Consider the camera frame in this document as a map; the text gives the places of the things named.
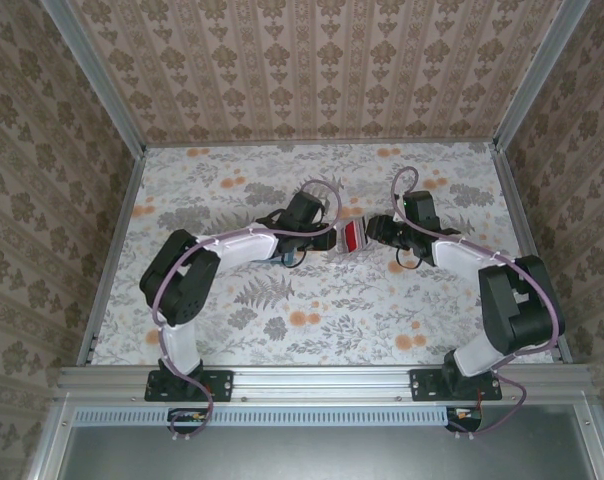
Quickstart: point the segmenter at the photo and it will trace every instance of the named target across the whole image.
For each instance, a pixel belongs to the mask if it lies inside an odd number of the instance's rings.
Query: black cable
[[[418,260],[418,264],[415,267],[407,267],[406,265],[402,265],[402,262],[400,262],[400,249],[398,248],[395,251],[395,261],[398,262],[398,265],[400,265],[402,268],[406,268],[407,270],[417,270],[420,265],[422,265],[422,259]]]
[[[300,261],[298,263],[296,263],[295,265],[287,265],[286,263],[284,263],[284,255],[282,255],[280,257],[280,262],[282,262],[282,265],[284,265],[286,268],[296,268],[299,267],[300,265],[302,265],[302,262],[304,261],[304,259],[306,258],[306,250],[304,250],[304,254],[302,255],[302,258],[300,259]]]
[[[320,220],[315,223],[322,223],[322,220],[324,220],[324,215],[326,214],[326,208],[324,208],[324,205],[320,205],[320,211],[322,212],[322,216],[320,217]]]

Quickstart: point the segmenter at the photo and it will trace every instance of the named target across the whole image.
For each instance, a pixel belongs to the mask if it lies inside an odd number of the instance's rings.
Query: table surface
[[[420,172],[443,225],[479,244],[518,247],[488,144],[404,143],[162,148],[146,165],[92,364],[156,364],[153,328],[138,282],[169,234],[241,228],[285,207],[303,181],[339,188],[343,216],[389,213],[402,167]],[[323,187],[311,193],[336,202]],[[400,255],[410,264],[410,253]],[[248,263],[218,275],[196,320],[209,365],[441,363],[481,330],[479,292],[423,264],[405,270],[395,250],[310,253],[295,269]],[[551,362],[550,354],[527,357]]]

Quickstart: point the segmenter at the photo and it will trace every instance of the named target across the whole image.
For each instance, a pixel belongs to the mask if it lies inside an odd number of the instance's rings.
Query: black mounting bracket
[[[149,372],[144,392],[147,402],[206,402],[206,396],[195,385],[173,375],[160,360],[160,369]],[[204,370],[202,364],[190,375],[200,382],[213,401],[230,402],[233,394],[232,370]]]
[[[478,390],[483,402],[502,400],[500,382],[491,372],[470,377],[467,388],[458,392],[452,392],[449,389],[441,368],[409,370],[409,378],[411,379],[411,395],[414,402],[477,401]]]
[[[493,373],[465,377],[455,362],[454,352],[444,356],[440,368],[409,370],[413,401],[502,400],[500,381]]]

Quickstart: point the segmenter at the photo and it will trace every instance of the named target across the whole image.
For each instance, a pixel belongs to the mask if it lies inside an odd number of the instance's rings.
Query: aluminum frame
[[[560,5],[553,23],[546,32],[513,101],[495,132],[496,144],[500,149],[506,150],[513,140],[589,3],[589,0],[570,0]]]
[[[93,366],[62,370],[54,406],[36,452],[30,480],[57,478],[74,425],[76,409],[86,406],[204,407],[204,403],[144,402],[146,378],[151,366]],[[414,402],[409,370],[424,365],[389,367],[215,367],[234,371],[235,407],[331,407],[353,406],[470,406],[475,402]],[[523,384],[531,405],[572,405],[580,424],[593,471],[604,480],[604,415],[585,365],[509,365],[502,369],[509,379]],[[503,384],[503,400],[487,402],[512,405],[518,389]]]
[[[142,182],[145,163],[145,157],[140,158],[135,162],[133,170],[131,171],[131,177],[129,178],[129,184],[126,188],[126,193],[124,194],[120,215],[118,216],[118,221],[115,224],[115,230],[113,231],[109,253],[104,262],[104,270],[102,271],[100,283],[98,284],[98,289],[95,293],[95,301],[93,302],[86,330],[84,331],[84,337],[82,338],[82,345],[80,346],[76,361],[76,365],[78,366],[85,366],[90,362],[90,354],[95,347],[94,342],[97,341],[97,334],[100,331],[100,326],[104,320],[111,288],[113,287],[113,280],[115,279],[115,273],[118,269],[118,261],[120,260],[120,254],[122,253],[122,246],[124,245],[124,239],[126,238],[126,231],[129,228],[131,213],[135,206],[135,198],[137,197],[138,189]]]
[[[497,172],[500,187],[504,194],[504,203],[506,203],[506,208],[511,217],[515,238],[520,246],[520,252],[522,255],[538,255],[538,249],[535,246],[533,234],[526,219],[526,213],[524,212],[522,200],[520,199],[506,153],[504,149],[494,146],[491,149],[491,156],[493,157],[495,171]],[[558,350],[560,352],[560,359],[564,363],[573,363],[573,357],[564,335],[558,338]]]
[[[129,113],[122,96],[111,82],[100,57],[96,54],[81,22],[75,17],[69,2],[60,0],[42,0],[44,8],[51,16],[62,38],[71,49],[93,90],[104,105],[115,128],[133,158],[139,160],[144,154],[143,134]]]

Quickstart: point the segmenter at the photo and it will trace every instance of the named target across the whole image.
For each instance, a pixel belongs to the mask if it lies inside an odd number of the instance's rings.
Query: floral wallpaper
[[[75,363],[132,159],[37,1],[0,2],[0,478]]]
[[[146,143],[491,137],[561,0],[72,0]]]
[[[344,218],[388,213],[390,185],[415,165],[444,225],[503,252],[517,243],[488,144],[298,145],[158,148],[145,172],[124,242],[93,364],[153,365],[157,330],[139,280],[167,237],[216,234],[284,208],[310,178],[331,182]],[[310,192],[336,202],[325,187]],[[407,266],[416,259],[402,253]],[[311,252],[295,269],[247,263],[219,274],[197,319],[209,365],[439,363],[481,325],[479,291],[372,243],[350,255]],[[532,361],[551,361],[542,356]]]
[[[604,404],[604,1],[590,3],[508,158],[572,353]]]

